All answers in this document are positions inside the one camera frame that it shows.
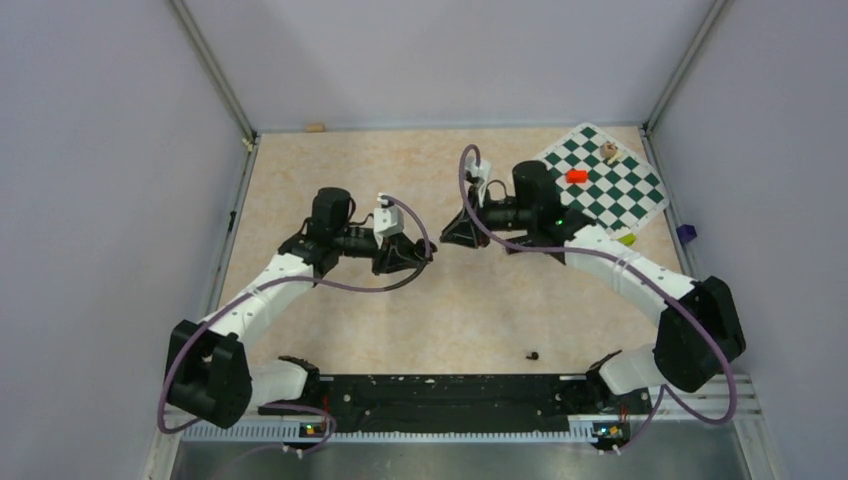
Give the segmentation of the black earbud case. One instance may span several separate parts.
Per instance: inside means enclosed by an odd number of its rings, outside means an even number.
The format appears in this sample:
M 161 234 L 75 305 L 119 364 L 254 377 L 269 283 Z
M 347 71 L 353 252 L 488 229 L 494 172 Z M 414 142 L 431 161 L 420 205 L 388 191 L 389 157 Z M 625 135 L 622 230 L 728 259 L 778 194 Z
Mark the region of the black earbud case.
M 429 240 L 421 238 L 415 242 L 414 253 L 422 261 L 431 262 L 437 247 Z

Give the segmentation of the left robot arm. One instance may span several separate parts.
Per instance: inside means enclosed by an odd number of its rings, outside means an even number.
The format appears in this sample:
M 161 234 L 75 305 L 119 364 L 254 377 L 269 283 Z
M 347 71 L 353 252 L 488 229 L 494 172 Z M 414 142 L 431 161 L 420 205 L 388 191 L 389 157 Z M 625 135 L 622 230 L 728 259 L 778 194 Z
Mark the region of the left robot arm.
M 180 430 L 166 424 L 166 406 L 221 428 L 233 426 L 253 407 L 278 400 L 302 414 L 317 407 L 321 388 L 313 380 L 313 366 L 283 357 L 252 369 L 249 350 L 298 297 L 318 285 L 366 292 L 364 286 L 327 279 L 340 259 L 368 259 L 375 275 L 409 271 L 408 277 L 389 285 L 396 290 L 415 280 L 437 251 L 428 233 L 417 241 L 405 234 L 406 217 L 417 226 L 423 223 L 402 201 L 379 195 L 371 226 L 353 221 L 356 207 L 345 189 L 319 189 L 310 215 L 256 278 L 213 313 L 199 321 L 183 320 L 172 330 L 157 405 L 161 432 Z

